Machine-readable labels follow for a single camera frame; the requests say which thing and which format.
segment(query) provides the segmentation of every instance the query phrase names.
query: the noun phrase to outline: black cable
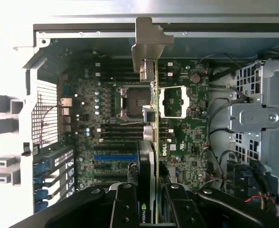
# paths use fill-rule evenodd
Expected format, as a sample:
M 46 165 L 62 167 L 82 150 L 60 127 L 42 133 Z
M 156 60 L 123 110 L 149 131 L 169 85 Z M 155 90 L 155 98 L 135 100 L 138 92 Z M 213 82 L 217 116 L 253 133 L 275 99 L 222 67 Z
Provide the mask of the black cable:
M 215 84 L 209 84 L 208 85 L 210 88 L 216 88 L 216 89 L 231 89 L 234 92 L 236 92 L 237 95 L 239 95 L 240 97 L 246 97 L 245 94 L 241 93 L 239 90 L 237 90 L 236 88 L 234 88 L 233 86 L 226 86 L 226 85 L 215 85 Z
M 235 133 L 234 131 L 228 129 L 227 127 L 223 127 L 223 128 L 217 128 L 217 129 L 214 129 L 213 131 L 210 132 L 210 134 L 213 134 L 213 133 L 216 133 L 216 132 L 219 132 L 219 131 L 225 131 L 227 133 Z
M 225 109 L 225 108 L 227 108 L 227 107 L 229 107 L 231 105 L 234 105 L 234 104 L 245 102 L 246 100 L 247 100 L 247 98 L 242 97 L 242 98 L 239 98 L 239 99 L 227 102 L 227 103 L 223 104 L 222 106 L 220 106 L 212 115 L 209 116 L 209 119 L 208 119 L 208 122 L 207 122 L 207 137 L 208 137 L 208 142 L 209 142 L 209 149 L 210 149 L 210 152 L 211 152 L 213 157 L 216 157 L 216 155 L 214 154 L 214 152 L 212 150 L 212 146 L 211 146 L 211 138 L 210 138 L 210 125 L 211 125 L 211 121 L 223 109 Z M 218 160 L 216 160 L 216 162 L 217 162 L 217 165 L 219 166 L 219 169 L 220 169 L 220 172 L 221 172 L 221 176 L 222 176 L 222 179 L 223 179 L 224 178 L 224 171 L 221 168 L 221 165 L 218 162 Z
M 221 154 L 221 156 L 220 156 L 220 164 L 222 164 L 222 161 L 223 161 L 223 159 L 224 159 L 224 156 L 225 156 L 226 154 L 228 154 L 228 153 L 233 153 L 234 156 L 236 157 L 237 162 L 238 162 L 238 163 L 241 163 L 239 156 L 238 156 L 234 151 L 232 151 L 232 150 L 226 150 L 226 151 L 224 151 L 224 152 Z
M 238 62 L 235 61 L 228 53 L 216 53 L 216 54 L 207 55 L 207 56 L 201 58 L 198 63 L 201 64 L 202 61 L 207 59 L 207 58 L 210 58 L 210 57 L 213 57 L 213 56 L 221 56 L 221 55 L 227 56 L 239 69 L 242 68 L 242 66 L 240 66 L 240 64 L 238 64 Z
M 225 101 L 227 101 L 227 102 L 230 101 L 230 100 L 229 100 L 228 98 L 226 98 L 226 97 L 217 97 L 216 99 L 212 100 L 212 101 L 210 102 L 210 104 L 208 105 L 208 107 L 207 107 L 207 113 L 208 113 L 208 115 L 209 115 L 209 108 L 211 107 L 211 105 L 212 105 L 216 100 L 225 100 Z
M 238 69 L 242 69 L 243 67 L 250 65 L 254 63 L 257 59 L 260 60 L 267 60 L 267 59 L 275 59 L 279 60 L 279 48 L 274 48 L 274 49 L 268 49 L 260 52 L 257 56 L 257 58 L 253 58 L 249 61 L 246 61 L 244 63 L 239 63 L 238 66 L 232 66 L 231 68 L 224 70 L 222 72 L 218 72 L 214 75 L 209 76 L 209 82 L 218 80 L 222 77 L 225 77 L 229 74 L 232 74 L 233 72 L 237 71 Z

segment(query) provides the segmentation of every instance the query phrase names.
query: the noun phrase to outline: black ram slot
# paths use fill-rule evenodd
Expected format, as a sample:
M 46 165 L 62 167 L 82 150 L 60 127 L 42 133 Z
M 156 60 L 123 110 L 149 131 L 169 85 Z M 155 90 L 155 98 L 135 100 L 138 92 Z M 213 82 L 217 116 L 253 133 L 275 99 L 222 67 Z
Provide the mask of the black ram slot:
M 112 167 L 109 163 L 102 163 L 102 164 L 94 164 L 95 170 L 103 170 L 103 169 L 110 169 Z
M 95 178 L 127 178 L 127 173 L 95 173 Z
M 138 129 L 129 129 L 129 128 L 119 128 L 119 127 L 116 127 L 116 128 L 112 128 L 112 129 L 103 129 L 102 128 L 102 133 L 108 133 L 108 132 L 123 132 L 123 133 L 127 133 L 127 132 L 143 132 L 143 127 L 139 127 Z
M 97 150 L 107 150 L 107 149 L 134 149 L 136 148 L 136 144 L 129 144 L 129 145 L 99 145 L 99 146 L 94 146 L 94 149 Z
M 127 141 L 129 141 L 129 140 L 140 140 L 141 138 L 143 137 L 143 135 L 141 135 L 141 136 L 128 136 L 127 138 L 122 138 L 122 136 L 115 136 L 115 135 L 107 135 L 107 136 L 103 136 L 103 137 L 101 137 L 101 138 L 103 138 L 104 140 L 105 139 L 118 139 L 118 140 L 127 140 Z
M 138 131 L 138 132 L 101 132 L 101 137 L 104 135 L 116 135 L 120 137 L 129 137 L 129 136 L 135 136 L 135 135 L 143 135 L 143 131 Z

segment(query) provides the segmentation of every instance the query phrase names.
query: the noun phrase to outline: cable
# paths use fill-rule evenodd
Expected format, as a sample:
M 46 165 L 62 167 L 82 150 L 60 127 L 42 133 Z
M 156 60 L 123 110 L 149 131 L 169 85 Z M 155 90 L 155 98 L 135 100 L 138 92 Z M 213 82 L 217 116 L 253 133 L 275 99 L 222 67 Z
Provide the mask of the cable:
M 224 151 L 224 152 L 221 154 L 221 156 L 220 156 L 220 164 L 222 164 L 222 161 L 223 161 L 223 159 L 224 159 L 224 156 L 225 156 L 226 154 L 228 154 L 228 153 L 233 153 L 234 156 L 236 157 L 237 162 L 238 162 L 238 163 L 241 163 L 239 156 L 238 156 L 234 151 L 232 151 L 232 150 L 226 150 L 226 151 Z
M 252 196 L 249 199 L 245 200 L 244 202 L 248 203 L 251 200 L 256 199 L 256 198 L 262 199 L 261 201 L 264 201 L 263 199 L 267 199 L 267 200 L 272 201 L 272 203 L 275 205 L 276 215 L 278 215 L 278 205 L 276 204 L 274 199 L 272 199 L 272 198 L 270 198 L 268 196 L 263 196 L 263 195 Z
M 53 108 L 56 108 L 58 107 L 58 105 L 55 105 L 55 106 L 52 106 L 51 108 L 49 108 L 46 113 L 44 114 L 43 118 L 41 119 L 41 122 L 40 122 L 40 134 L 39 134 L 39 144 L 42 143 L 42 136 L 43 136 L 43 128 L 44 128 L 44 119 L 46 117 L 46 115 L 53 109 Z
M 224 181 L 223 179 L 220 179 L 220 178 L 213 178 L 209 181 L 207 181 L 205 184 L 203 184 L 199 190 L 201 190 L 202 188 L 204 188 L 207 184 L 211 183 L 211 182 L 214 182 L 214 181 Z
M 208 114 L 209 114 L 209 108 L 211 107 L 211 105 L 212 105 L 216 100 L 225 100 L 225 101 L 227 101 L 227 102 L 230 101 L 230 100 L 229 100 L 228 98 L 226 98 L 226 97 L 217 97 L 216 99 L 212 100 L 212 101 L 210 102 L 210 104 L 208 105 L 208 107 L 207 107 L 207 113 L 208 113 Z
M 210 57 L 213 57 L 213 56 L 221 56 L 221 55 L 227 56 L 239 69 L 242 68 L 242 66 L 240 66 L 240 64 L 238 64 L 238 62 L 235 61 L 228 53 L 216 53 L 216 54 L 207 55 L 207 56 L 201 58 L 198 63 L 201 64 L 202 61 L 207 59 L 207 58 L 210 58 Z
M 214 129 L 213 131 L 210 132 L 210 134 L 213 134 L 213 133 L 216 133 L 216 132 L 219 132 L 219 131 L 225 131 L 225 132 L 230 133 L 230 134 L 235 133 L 234 131 L 228 129 L 227 127 L 224 127 L 224 128 Z
M 239 63 L 238 66 L 232 66 L 231 68 L 229 68 L 227 70 L 224 70 L 222 72 L 218 72 L 214 75 L 211 75 L 211 76 L 209 76 L 209 82 L 218 80 L 222 77 L 225 77 L 229 74 L 232 74 L 233 72 L 237 71 L 238 69 L 242 69 L 243 67 L 254 63 L 254 61 L 256 61 L 257 59 L 260 59 L 260 60 L 267 60 L 267 59 L 279 60 L 279 48 L 264 50 L 264 51 L 260 52 L 257 55 L 257 57 L 252 58 L 249 61 L 246 61 L 244 63 Z
M 231 89 L 233 90 L 237 95 L 240 97 L 247 97 L 245 94 L 234 88 L 233 86 L 230 85 L 215 85 L 215 84 L 209 84 L 209 88 L 216 88 L 216 89 Z
M 208 137 L 208 142 L 209 142 L 209 147 L 210 147 L 210 152 L 212 154 L 213 157 L 216 157 L 216 155 L 214 154 L 213 150 L 212 150 L 212 147 L 211 147 L 211 138 L 210 138 L 210 125 L 211 125 L 211 121 L 214 119 L 214 117 L 220 112 L 222 111 L 223 109 L 231 106 L 231 105 L 234 105 L 234 104 L 238 104 L 238 103 L 242 103 L 242 102 L 245 102 L 247 100 L 247 98 L 245 97 L 242 97 L 242 98 L 239 98 L 239 99 L 236 99 L 236 100 L 232 100 L 230 102 L 227 102 L 225 104 L 223 104 L 222 106 L 220 106 L 218 109 L 216 109 L 216 111 L 209 116 L 209 119 L 208 119 L 208 122 L 207 122 L 207 137 Z M 218 162 L 218 160 L 216 160 L 217 162 L 217 165 L 220 169 L 220 172 L 221 172 L 221 176 L 222 176 L 222 179 L 224 178 L 224 171 L 223 169 L 221 168 L 221 165 L 220 163 Z
M 202 167 L 202 168 L 203 168 L 203 162 L 202 162 L 203 154 L 204 154 L 204 152 L 207 152 L 207 151 L 209 151 L 209 146 L 204 147 L 204 148 L 202 149 L 201 153 L 200 153 L 200 163 L 201 163 L 201 167 Z M 210 176 L 211 178 L 213 178 L 213 175 L 207 173 L 207 170 L 204 170 L 204 171 L 205 171 L 205 173 L 206 173 L 208 176 Z
M 132 123 L 121 123 L 120 125 L 140 124 L 140 123 L 143 123 L 143 121 L 139 121 L 139 122 L 132 122 Z
M 234 104 L 239 104 L 239 103 L 243 103 L 247 100 L 247 98 L 245 97 L 242 97 L 242 98 L 239 98 L 239 99 L 236 99 L 236 100 L 232 100 L 230 102 L 227 102 L 225 104 L 223 104 L 222 106 L 220 106 L 218 109 L 215 110 L 214 113 L 212 113 L 212 115 L 209 116 L 209 119 L 208 119 L 208 122 L 207 122 L 207 136 L 208 136 L 208 141 L 209 141 L 209 147 L 212 149 L 211 147 L 211 140 L 210 140 L 210 125 L 211 125 L 211 121 L 214 119 L 214 117 L 220 112 L 222 111 L 223 109 L 231 106 L 231 105 L 234 105 Z

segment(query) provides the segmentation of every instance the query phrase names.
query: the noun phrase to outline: motherboard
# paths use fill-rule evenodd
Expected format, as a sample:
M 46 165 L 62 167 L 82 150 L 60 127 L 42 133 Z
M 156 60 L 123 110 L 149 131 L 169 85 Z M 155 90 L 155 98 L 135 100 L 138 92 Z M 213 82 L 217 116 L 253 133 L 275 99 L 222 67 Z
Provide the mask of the motherboard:
M 156 67 L 158 81 L 151 83 L 140 82 L 131 59 L 81 59 L 67 69 L 63 99 L 73 106 L 63 113 L 64 131 L 75 144 L 78 189 L 126 182 L 137 140 L 156 136 L 172 182 L 191 190 L 205 183 L 208 68 L 185 59 L 160 59 Z

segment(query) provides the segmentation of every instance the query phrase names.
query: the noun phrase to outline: pci express slot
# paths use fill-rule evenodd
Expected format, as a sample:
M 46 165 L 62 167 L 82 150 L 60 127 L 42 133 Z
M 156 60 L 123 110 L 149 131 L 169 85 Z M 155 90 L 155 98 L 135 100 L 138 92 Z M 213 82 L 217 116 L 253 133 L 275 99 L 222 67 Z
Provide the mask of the pci express slot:
M 137 155 L 94 155 L 96 161 L 135 161 Z

